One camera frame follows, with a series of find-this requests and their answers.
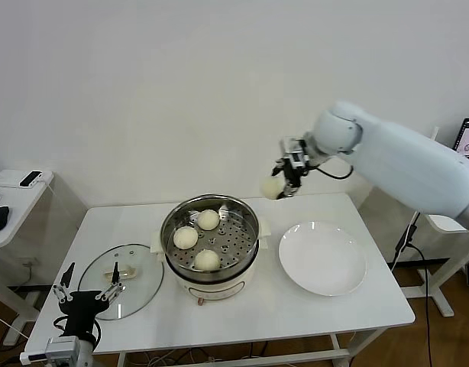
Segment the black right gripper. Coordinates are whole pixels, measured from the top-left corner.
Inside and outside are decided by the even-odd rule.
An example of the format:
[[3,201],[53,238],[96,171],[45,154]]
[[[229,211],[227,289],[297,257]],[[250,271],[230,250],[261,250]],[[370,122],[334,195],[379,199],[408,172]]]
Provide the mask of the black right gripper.
[[302,178],[310,171],[309,156],[303,151],[286,152],[282,160],[277,160],[271,176],[284,174],[285,184],[278,194],[279,199],[294,197],[302,185]]

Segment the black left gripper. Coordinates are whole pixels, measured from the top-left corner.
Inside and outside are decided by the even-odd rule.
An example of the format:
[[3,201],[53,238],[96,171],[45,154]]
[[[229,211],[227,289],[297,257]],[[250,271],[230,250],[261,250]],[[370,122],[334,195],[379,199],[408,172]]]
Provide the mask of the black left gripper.
[[123,291],[118,263],[112,272],[110,285],[103,291],[74,291],[69,293],[75,263],[72,262],[62,274],[60,282],[53,285],[53,293],[60,311],[66,316],[63,336],[92,336],[96,316],[108,309]]

